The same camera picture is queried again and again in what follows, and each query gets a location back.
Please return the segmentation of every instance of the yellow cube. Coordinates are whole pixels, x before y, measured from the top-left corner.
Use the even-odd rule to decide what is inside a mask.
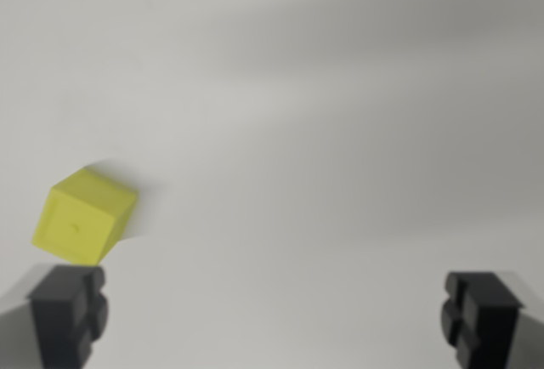
[[[137,199],[127,186],[81,169],[51,188],[32,244],[96,265],[121,238]]]

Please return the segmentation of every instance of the white backdrop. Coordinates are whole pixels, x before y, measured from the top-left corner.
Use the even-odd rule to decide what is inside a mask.
[[[537,291],[542,0],[0,0],[0,290],[121,164],[88,369],[454,369],[450,270]]]

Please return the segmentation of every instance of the white surface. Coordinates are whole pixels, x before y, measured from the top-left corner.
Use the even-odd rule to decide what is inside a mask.
[[[122,162],[155,206],[89,369],[456,368],[449,270],[544,290],[543,4],[0,0],[0,289]]]

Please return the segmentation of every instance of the cube face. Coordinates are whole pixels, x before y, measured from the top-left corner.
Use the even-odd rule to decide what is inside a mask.
[[[75,264],[96,265],[121,238],[136,193],[86,169],[54,186],[32,243]]]

